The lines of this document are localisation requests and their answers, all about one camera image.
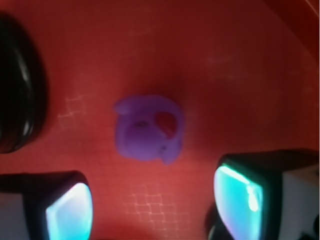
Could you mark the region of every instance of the red floor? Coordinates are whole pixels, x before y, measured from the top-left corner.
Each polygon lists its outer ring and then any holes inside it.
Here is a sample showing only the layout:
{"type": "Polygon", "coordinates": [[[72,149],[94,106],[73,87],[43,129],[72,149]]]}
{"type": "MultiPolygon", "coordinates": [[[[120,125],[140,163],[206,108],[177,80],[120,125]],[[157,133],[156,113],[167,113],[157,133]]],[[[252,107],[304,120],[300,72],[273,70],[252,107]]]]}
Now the red floor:
{"type": "Polygon", "coordinates": [[[42,134],[0,173],[80,170],[92,239],[205,239],[213,173],[230,152],[319,149],[319,68],[257,0],[0,0],[43,58],[42,134]],[[116,152],[113,104],[162,94],[186,116],[172,165],[116,152]]]}

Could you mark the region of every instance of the red spot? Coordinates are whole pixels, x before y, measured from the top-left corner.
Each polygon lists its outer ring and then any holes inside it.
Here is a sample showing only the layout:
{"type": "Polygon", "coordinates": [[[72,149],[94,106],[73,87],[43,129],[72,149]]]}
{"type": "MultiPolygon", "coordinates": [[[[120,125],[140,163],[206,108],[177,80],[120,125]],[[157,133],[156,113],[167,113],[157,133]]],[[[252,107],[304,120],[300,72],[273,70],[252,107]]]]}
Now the red spot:
{"type": "Polygon", "coordinates": [[[172,113],[158,112],[155,115],[155,123],[165,133],[168,139],[173,139],[177,133],[177,120],[172,113]]]}

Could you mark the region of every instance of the purple toy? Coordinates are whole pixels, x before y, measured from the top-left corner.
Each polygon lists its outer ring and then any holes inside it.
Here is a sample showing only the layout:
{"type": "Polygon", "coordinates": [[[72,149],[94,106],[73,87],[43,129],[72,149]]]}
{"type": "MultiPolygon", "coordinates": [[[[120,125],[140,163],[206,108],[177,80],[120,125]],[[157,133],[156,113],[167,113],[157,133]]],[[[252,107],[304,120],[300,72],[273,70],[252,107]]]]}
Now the purple toy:
{"type": "Polygon", "coordinates": [[[170,164],[179,156],[185,119],[181,109],[160,95],[135,95],[118,101],[115,132],[118,152],[127,158],[170,164]]]}

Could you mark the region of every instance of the teal glowing panel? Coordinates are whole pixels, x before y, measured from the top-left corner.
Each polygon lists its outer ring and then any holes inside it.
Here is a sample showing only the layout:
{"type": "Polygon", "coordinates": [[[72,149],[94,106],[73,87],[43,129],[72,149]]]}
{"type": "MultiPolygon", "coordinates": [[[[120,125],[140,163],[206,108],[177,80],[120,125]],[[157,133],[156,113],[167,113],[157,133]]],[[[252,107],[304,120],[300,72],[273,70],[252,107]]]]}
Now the teal glowing panel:
{"type": "Polygon", "coordinates": [[[223,164],[214,174],[214,197],[224,225],[235,240],[261,237],[263,189],[223,164]]]}
{"type": "Polygon", "coordinates": [[[77,183],[46,211],[50,240],[88,240],[93,223],[93,203],[89,187],[77,183]]]}

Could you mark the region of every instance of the small plastic figurine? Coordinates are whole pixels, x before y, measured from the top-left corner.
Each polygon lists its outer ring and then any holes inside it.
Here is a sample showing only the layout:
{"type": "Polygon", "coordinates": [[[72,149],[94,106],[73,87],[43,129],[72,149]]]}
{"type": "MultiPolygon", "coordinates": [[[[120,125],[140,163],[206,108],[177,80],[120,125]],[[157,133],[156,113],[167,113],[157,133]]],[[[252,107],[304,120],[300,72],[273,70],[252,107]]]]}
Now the small plastic figurine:
{"type": "Polygon", "coordinates": [[[171,164],[182,149],[185,119],[181,109],[160,95],[134,95],[118,101],[117,151],[140,161],[161,158],[171,164]]]}

